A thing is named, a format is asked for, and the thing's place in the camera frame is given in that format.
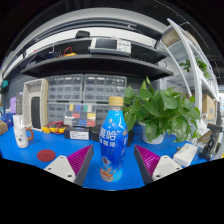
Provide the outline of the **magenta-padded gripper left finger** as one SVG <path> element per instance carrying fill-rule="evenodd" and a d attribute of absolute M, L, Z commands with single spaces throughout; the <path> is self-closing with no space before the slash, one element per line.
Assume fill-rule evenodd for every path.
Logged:
<path fill-rule="evenodd" d="M 45 171 L 82 186 L 93 157 L 93 146 L 89 145 L 69 156 L 58 156 Z"/>

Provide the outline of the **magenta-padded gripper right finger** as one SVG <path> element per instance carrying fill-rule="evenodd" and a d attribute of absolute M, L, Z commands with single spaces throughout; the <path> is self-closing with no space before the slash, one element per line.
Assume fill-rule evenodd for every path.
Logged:
<path fill-rule="evenodd" d="M 134 156 L 145 185 L 182 169 L 168 155 L 158 156 L 139 145 L 134 146 Z"/>

